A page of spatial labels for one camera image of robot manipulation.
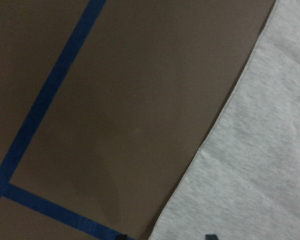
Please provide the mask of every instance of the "white cloth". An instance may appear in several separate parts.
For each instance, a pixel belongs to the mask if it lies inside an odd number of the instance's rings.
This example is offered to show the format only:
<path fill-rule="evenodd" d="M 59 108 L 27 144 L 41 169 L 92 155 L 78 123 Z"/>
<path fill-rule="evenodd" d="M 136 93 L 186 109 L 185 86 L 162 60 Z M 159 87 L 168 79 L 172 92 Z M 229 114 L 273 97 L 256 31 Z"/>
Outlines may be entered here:
<path fill-rule="evenodd" d="M 150 240 L 300 240 L 300 0 L 277 0 Z"/>

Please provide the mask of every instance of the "dark object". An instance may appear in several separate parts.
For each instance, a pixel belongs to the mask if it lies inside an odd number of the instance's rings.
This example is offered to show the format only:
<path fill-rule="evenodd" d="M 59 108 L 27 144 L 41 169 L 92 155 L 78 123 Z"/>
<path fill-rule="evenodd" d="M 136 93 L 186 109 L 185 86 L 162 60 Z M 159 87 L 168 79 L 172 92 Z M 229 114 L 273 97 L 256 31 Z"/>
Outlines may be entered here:
<path fill-rule="evenodd" d="M 128 240 L 128 235 L 118 235 L 115 240 Z"/>
<path fill-rule="evenodd" d="M 219 240 L 219 238 L 215 234 L 206 234 L 205 240 Z"/>

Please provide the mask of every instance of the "brown surface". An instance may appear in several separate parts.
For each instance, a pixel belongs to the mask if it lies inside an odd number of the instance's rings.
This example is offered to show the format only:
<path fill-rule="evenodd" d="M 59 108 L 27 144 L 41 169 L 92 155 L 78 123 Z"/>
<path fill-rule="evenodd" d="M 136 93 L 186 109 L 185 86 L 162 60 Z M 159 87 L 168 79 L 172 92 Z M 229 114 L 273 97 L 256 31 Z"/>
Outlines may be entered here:
<path fill-rule="evenodd" d="M 0 1 L 0 161 L 85 2 Z M 273 2 L 107 1 L 12 183 L 146 239 Z"/>
<path fill-rule="evenodd" d="M 2 197 L 0 240 L 97 240 L 97 238 Z"/>

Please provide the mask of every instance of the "blue line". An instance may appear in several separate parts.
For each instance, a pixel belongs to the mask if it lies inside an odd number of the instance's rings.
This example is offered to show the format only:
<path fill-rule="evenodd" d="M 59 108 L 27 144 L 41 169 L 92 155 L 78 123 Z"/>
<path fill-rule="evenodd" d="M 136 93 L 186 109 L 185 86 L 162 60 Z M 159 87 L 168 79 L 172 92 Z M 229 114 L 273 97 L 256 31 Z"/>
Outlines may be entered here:
<path fill-rule="evenodd" d="M 0 165 L 0 197 L 106 0 L 90 0 Z"/>
<path fill-rule="evenodd" d="M 116 236 L 122 235 L 120 232 L 92 221 L 12 184 L 8 184 L 3 196 L 101 240 L 114 240 Z"/>

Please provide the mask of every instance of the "blue tape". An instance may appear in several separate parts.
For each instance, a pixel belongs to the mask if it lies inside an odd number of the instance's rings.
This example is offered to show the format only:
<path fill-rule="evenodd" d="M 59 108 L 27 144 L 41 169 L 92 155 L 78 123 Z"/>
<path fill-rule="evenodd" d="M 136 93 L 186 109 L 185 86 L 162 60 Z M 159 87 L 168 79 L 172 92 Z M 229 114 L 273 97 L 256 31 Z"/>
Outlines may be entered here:
<path fill-rule="evenodd" d="M 90 0 L 0 165 L 0 197 L 106 0 Z"/>
<path fill-rule="evenodd" d="M 122 233 L 54 204 L 26 190 L 8 184 L 3 196 L 101 240 L 114 240 Z"/>

